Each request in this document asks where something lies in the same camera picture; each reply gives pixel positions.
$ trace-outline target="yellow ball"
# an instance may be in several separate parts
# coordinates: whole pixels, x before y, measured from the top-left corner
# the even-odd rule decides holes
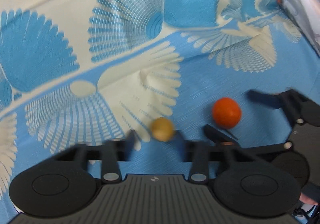
[[[167,142],[173,138],[175,132],[174,125],[169,119],[160,117],[152,122],[151,132],[154,139],[161,142]]]

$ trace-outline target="black circular joint cover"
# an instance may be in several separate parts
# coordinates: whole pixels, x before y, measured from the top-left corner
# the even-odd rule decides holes
[[[302,118],[310,125],[320,127],[320,106],[312,101],[302,103]]]
[[[306,158],[302,155],[292,151],[284,152],[272,161],[272,165],[292,175],[300,187],[307,184],[310,169]]]
[[[50,161],[18,174],[9,196],[25,214],[55,218],[86,206],[96,190],[95,179],[75,163]]]
[[[234,212],[272,218],[295,206],[300,197],[300,185],[290,174],[272,165],[238,162],[215,179],[213,192]]]

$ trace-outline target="gray ribbed panel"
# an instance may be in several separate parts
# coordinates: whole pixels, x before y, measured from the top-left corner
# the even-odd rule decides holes
[[[10,224],[297,224],[290,215],[250,219],[232,213],[214,200],[206,186],[186,182],[182,175],[128,175],[102,188],[85,209],[58,219],[20,214]]]

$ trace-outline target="orange ball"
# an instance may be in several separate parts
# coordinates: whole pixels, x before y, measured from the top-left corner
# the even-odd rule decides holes
[[[241,119],[241,109],[236,101],[229,97],[219,99],[212,107],[212,117],[216,124],[224,129],[235,127]]]

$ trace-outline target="ball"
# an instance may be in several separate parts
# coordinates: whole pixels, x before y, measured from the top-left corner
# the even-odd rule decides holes
[[[241,115],[238,103],[229,97],[219,99],[212,107],[212,117],[223,129],[235,127],[240,122]]]
[[[173,123],[165,117],[154,120],[150,129],[154,139],[161,142],[170,141],[175,132]]]

